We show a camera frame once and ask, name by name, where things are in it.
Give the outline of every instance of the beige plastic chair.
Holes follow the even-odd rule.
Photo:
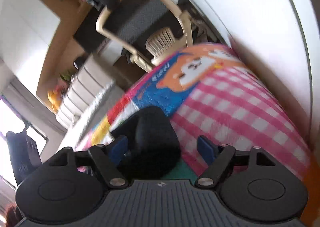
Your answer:
[[[152,62],[150,62],[143,54],[141,54],[131,44],[125,42],[124,40],[120,39],[118,36],[116,36],[112,32],[103,28],[103,25],[105,24],[106,20],[111,14],[111,11],[109,9],[105,7],[102,10],[96,23],[96,30],[100,34],[104,35],[105,37],[111,40],[116,40],[119,43],[121,43],[123,47],[132,54],[130,57],[130,60],[132,62],[135,62],[140,68],[144,69],[146,72],[150,72],[154,66],[159,65],[166,56],[168,56],[170,53],[173,53],[175,50],[181,47],[191,46],[193,44],[192,30],[191,30],[191,16],[189,15],[189,13],[187,11],[182,12],[181,9],[172,0],[160,0],[160,1],[171,11],[171,13],[179,21],[181,28],[183,30],[183,36],[178,39],[175,38],[174,44],[171,45],[170,50],[167,50],[165,54],[161,54],[161,57],[157,56],[156,58],[153,59]]]

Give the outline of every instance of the checkered fabric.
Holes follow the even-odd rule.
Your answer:
[[[299,178],[310,151],[274,96],[244,68],[209,73],[171,118],[185,162],[200,175],[208,166],[197,152],[204,135],[237,150],[260,146]]]

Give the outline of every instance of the teal fabric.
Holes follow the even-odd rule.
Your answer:
[[[166,174],[161,180],[174,180],[174,179],[189,179],[192,184],[197,180],[196,174],[193,170],[182,160],[177,163],[175,168],[170,173]]]

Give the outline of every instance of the orange cartoon character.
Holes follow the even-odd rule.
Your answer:
[[[245,67],[235,56],[220,45],[198,45],[188,47],[177,58],[176,63],[167,71],[157,88],[169,88],[174,92],[189,89],[207,72],[225,67]]]

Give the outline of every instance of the blanket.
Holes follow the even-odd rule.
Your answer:
[[[127,91],[75,149],[110,143],[111,130],[149,105],[171,118],[182,158],[196,175],[208,167],[197,152],[199,135],[237,150],[260,146],[305,183],[309,201],[301,219],[309,226],[315,220],[320,169],[284,109],[232,49],[205,43],[173,54]]]

